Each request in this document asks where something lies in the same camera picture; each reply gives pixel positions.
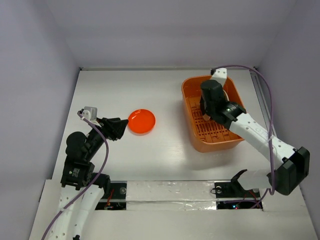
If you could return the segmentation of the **cream plate with black motif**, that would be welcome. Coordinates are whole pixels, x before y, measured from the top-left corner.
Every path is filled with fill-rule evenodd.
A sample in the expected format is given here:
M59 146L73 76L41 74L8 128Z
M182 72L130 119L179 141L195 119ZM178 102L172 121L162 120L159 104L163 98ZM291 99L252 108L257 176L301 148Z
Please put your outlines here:
M207 115L205 111L202 111L201 114L205 121L209 121L211 119L211 117Z

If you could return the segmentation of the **orange plate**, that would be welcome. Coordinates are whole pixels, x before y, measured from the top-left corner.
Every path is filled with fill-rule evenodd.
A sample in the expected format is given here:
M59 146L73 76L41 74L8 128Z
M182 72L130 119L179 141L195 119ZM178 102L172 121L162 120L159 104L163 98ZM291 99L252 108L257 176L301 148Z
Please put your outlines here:
M148 134L156 125L155 115L148 109L134 110L128 117L128 128L136 135Z

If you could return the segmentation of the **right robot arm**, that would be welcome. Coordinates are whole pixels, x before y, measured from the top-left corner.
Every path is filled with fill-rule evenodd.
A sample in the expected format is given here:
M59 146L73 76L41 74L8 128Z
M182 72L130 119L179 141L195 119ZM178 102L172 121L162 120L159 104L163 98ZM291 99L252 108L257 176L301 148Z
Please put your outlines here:
M206 80L200 89L203 116L243 138L270 162L268 170L241 170L230 183L235 196L268 188L288 196L308 176L310 152L305 147L295 148L269 134L242 106L226 100L218 81Z

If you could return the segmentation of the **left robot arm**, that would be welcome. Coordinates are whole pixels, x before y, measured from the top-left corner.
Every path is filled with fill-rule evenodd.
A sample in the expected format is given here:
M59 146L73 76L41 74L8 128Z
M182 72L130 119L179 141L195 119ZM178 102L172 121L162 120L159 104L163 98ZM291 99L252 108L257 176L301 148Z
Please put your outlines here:
M66 159L61 177L60 216L50 229L49 239L81 240L99 201L113 194L110 176L95 172L91 162L107 140L124 135L127 119L99 118L90 122L88 134L71 133L66 140Z

